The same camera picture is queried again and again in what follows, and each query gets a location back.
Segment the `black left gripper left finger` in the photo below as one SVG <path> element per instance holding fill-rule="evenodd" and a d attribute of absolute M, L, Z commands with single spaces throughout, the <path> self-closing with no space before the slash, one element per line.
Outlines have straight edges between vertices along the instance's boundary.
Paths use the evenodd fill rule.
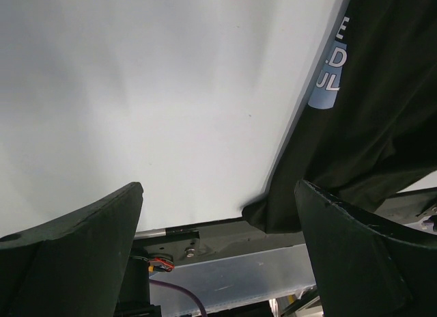
<path fill-rule="evenodd" d="M 112 316 L 142 204 L 143 187 L 131 182 L 1 237 L 1 315 Z"/>

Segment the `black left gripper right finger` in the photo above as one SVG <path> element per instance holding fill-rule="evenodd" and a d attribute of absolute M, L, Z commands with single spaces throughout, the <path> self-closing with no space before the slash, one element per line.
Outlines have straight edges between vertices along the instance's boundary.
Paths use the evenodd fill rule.
<path fill-rule="evenodd" d="M 305 180 L 295 198 L 325 316 L 436 315 L 436 235 Z"/>

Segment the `black t-shirt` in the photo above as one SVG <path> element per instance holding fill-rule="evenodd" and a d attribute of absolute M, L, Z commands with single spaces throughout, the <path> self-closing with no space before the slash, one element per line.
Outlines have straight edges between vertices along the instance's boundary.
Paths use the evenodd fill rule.
<path fill-rule="evenodd" d="M 434 171 L 436 0 L 350 0 L 267 193 L 242 217 L 299 232 L 299 180 L 373 212 Z"/>

